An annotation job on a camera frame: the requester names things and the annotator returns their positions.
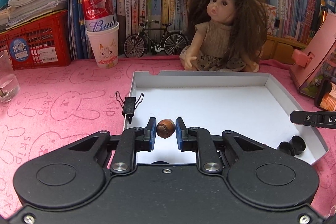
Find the doll dress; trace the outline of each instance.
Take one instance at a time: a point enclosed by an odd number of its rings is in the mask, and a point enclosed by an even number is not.
[[[208,21],[195,25],[195,30],[205,34],[204,41],[197,54],[197,59],[192,61],[192,65],[197,70],[203,71],[242,71],[246,64],[239,57],[233,57],[228,61],[224,56],[228,50],[231,26],[215,21]],[[187,49],[186,46],[180,59],[184,60]]]

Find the black binder clip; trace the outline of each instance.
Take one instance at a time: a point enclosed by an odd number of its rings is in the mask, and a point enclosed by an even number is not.
[[[115,93],[115,99],[119,102],[120,106],[123,108],[122,115],[124,117],[126,116],[128,123],[132,123],[134,112],[143,100],[143,93],[140,94],[138,100],[136,97],[125,97],[125,100],[123,101],[123,99],[121,99],[120,92],[117,91]]]

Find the paper cup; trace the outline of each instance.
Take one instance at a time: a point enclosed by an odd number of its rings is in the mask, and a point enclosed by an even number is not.
[[[86,29],[99,68],[109,69],[118,64],[118,30],[119,22],[115,27],[100,32]]]

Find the doll face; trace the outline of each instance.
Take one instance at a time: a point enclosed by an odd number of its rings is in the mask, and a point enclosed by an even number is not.
[[[232,24],[235,17],[235,0],[210,0],[207,13],[212,20]]]

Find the toy bicycle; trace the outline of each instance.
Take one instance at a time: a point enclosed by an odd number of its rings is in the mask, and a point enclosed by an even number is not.
[[[149,28],[148,20],[145,23],[139,24],[142,29],[137,34],[132,34],[125,40],[124,53],[126,57],[142,57],[148,50],[152,54],[165,51],[167,55],[179,55],[185,46],[187,39],[182,34],[182,31],[168,31],[171,23],[162,24],[164,28]],[[148,35],[148,31],[163,31],[163,35],[159,43],[155,42]]]

